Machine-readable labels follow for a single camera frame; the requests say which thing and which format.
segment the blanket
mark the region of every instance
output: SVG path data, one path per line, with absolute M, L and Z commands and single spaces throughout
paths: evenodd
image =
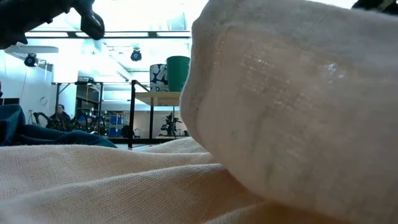
M 146 152 L 0 148 L 0 223 L 398 223 L 395 17 L 210 0 Z
M 0 106 L 0 146 L 44 144 L 85 144 L 116 147 L 101 136 L 83 131 L 66 133 L 25 124 L 25 116 L 21 106 Z

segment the white fabric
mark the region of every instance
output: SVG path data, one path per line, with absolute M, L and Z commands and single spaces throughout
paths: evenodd
M 398 20 L 302 0 L 210 1 L 182 95 L 190 133 L 285 205 L 398 223 Z

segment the person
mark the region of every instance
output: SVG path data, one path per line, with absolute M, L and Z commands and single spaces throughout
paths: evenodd
M 65 107 L 61 104 L 57 106 L 57 111 L 51 115 L 51 119 L 57 119 L 62 122 L 70 121 L 70 116 L 65 112 Z

